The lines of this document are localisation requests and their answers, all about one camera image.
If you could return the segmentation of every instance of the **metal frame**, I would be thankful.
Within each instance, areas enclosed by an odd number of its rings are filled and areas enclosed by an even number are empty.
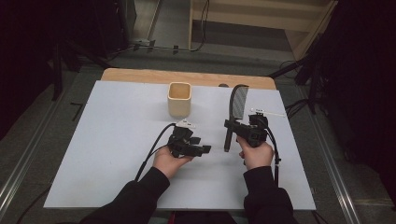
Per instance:
[[[33,134],[29,144],[27,145],[26,149],[24,150],[20,160],[18,161],[17,165],[15,166],[14,170],[12,171],[11,175],[9,176],[6,184],[1,188],[0,191],[0,222],[4,217],[8,206],[11,204],[12,199],[14,198],[15,194],[19,186],[21,185],[22,180],[24,179],[26,173],[29,170],[29,167],[35,158],[35,154],[37,153],[37,145],[39,144],[41,137],[43,136],[44,132],[46,131],[53,114],[55,113],[59,103],[62,101],[64,97],[64,93],[59,95],[57,101],[51,102],[47,113],[45,114],[44,118],[40,121],[37,128],[35,129],[35,133]]]
[[[298,87],[298,92],[303,98],[308,98],[306,92],[302,90],[301,87]],[[341,208],[344,212],[344,216],[346,217],[346,222],[348,224],[360,224],[361,221],[355,209],[355,205],[353,204],[352,199],[349,196],[349,192],[347,190],[347,186],[343,180],[343,177],[341,176],[340,171],[338,170],[334,160],[332,159],[332,152],[326,142],[326,137],[324,136],[324,133],[320,128],[317,117],[315,115],[312,115],[311,111],[308,108],[306,108],[305,111],[306,113],[308,113],[312,125],[315,129],[315,133],[318,136],[319,150],[322,154],[322,158],[326,165],[330,180],[332,181],[332,186],[334,187],[338,202],[340,203]]]

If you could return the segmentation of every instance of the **paper cup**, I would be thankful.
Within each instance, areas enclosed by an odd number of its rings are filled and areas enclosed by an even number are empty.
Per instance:
[[[191,85],[171,82],[168,91],[168,110],[173,117],[186,118],[191,112]]]

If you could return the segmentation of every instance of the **black sleeve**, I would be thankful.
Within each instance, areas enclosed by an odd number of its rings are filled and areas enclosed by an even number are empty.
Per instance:
[[[244,173],[248,195],[244,206],[249,224],[297,223],[288,193],[278,188],[270,166],[258,167]]]
[[[84,217],[80,224],[147,224],[169,185],[168,178],[151,167],[139,182],[127,183],[113,202]]]

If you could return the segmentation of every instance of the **human hand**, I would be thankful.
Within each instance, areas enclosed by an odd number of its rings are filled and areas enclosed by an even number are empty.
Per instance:
[[[178,169],[189,161],[192,161],[193,157],[184,156],[175,158],[172,156],[169,147],[162,147],[155,153],[154,162],[152,166],[163,172],[168,179],[172,178]]]
[[[274,157],[274,151],[270,145],[263,142],[258,147],[251,147],[245,138],[237,136],[239,145],[242,151],[239,156],[245,159],[245,164],[248,170],[271,165],[272,159]]]

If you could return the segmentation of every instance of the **white surface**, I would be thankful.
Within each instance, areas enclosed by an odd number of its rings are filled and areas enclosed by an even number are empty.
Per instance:
[[[134,179],[161,130],[178,121],[167,112],[167,89],[163,84],[97,81],[44,207],[93,208],[110,203]],[[192,87],[188,121],[196,124],[192,131],[202,138],[200,145],[212,149],[179,170],[158,209],[243,209],[246,167],[238,156],[241,149],[235,134],[230,152],[223,151],[231,91]],[[278,91],[250,89],[244,123],[251,107],[285,113]],[[294,209],[316,209],[288,119],[267,118],[282,159],[279,186],[289,193]],[[172,130],[157,147],[166,144]],[[151,164],[152,158],[143,174]]]

